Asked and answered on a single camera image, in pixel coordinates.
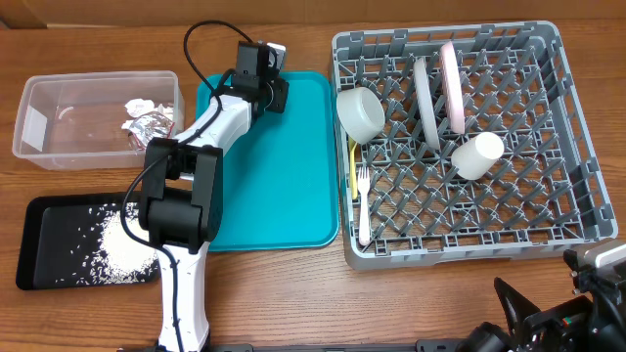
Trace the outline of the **grey bowl of rice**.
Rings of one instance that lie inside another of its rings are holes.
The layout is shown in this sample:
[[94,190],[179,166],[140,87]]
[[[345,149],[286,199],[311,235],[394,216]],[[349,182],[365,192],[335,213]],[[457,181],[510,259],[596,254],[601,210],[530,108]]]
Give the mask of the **grey bowl of rice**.
[[360,145],[373,140],[385,125],[381,102],[366,87],[339,92],[336,97],[336,111],[347,135]]

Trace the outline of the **red snack wrapper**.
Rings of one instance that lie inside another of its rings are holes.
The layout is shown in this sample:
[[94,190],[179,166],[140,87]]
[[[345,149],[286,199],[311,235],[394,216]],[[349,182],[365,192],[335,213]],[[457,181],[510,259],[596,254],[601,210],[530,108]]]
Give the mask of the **red snack wrapper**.
[[173,130],[174,121],[166,115],[151,111],[130,120],[127,130],[131,145],[136,150],[144,150],[154,138],[168,138]]

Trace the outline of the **white napkin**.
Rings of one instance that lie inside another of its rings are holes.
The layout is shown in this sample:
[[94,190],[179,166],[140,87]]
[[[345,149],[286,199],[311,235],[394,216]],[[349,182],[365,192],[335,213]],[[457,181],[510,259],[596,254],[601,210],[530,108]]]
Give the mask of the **white napkin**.
[[146,113],[149,112],[157,112],[163,116],[165,116],[166,118],[168,118],[169,120],[171,120],[172,122],[175,121],[175,117],[174,117],[174,108],[172,104],[158,104],[156,105],[155,102],[153,100],[145,100],[145,99],[132,99],[130,101],[128,101],[125,105],[124,105],[126,112],[128,113],[128,115],[130,116],[130,119],[126,120],[122,125],[121,128],[124,130],[128,130],[130,125],[131,125],[131,120],[132,119],[136,119],[141,115],[144,115]]

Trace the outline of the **white round plate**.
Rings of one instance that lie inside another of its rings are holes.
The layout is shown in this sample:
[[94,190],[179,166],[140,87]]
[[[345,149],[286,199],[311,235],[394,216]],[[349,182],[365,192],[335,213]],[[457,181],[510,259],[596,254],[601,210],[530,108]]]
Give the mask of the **white round plate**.
[[413,76],[425,141],[432,149],[439,151],[440,144],[437,133],[437,125],[429,90],[428,76],[425,69],[425,59],[416,59],[413,66]]

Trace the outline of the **pink round plate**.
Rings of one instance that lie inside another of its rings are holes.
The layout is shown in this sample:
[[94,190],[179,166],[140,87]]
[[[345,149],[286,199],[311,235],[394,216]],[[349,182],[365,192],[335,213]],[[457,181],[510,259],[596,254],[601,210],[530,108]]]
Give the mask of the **pink round plate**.
[[451,41],[441,46],[439,59],[450,128],[454,133],[464,134],[466,119],[463,91],[456,54]]

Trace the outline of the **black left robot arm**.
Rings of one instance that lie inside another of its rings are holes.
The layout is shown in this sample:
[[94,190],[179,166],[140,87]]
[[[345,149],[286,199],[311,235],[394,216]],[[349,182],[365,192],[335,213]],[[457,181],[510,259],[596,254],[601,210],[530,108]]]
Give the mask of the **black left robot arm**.
[[250,88],[227,73],[186,131],[149,142],[139,222],[160,267],[162,328],[156,350],[208,350],[205,267],[223,213],[223,157],[264,112],[283,112],[288,93],[281,77]]

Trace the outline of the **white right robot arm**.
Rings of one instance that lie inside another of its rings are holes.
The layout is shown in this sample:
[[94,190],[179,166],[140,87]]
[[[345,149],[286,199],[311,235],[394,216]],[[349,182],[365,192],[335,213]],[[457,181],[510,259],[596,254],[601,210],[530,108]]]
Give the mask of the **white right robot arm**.
[[574,297],[541,310],[494,280],[508,328],[484,322],[458,351],[623,351],[625,349],[625,243],[603,240],[567,249]]

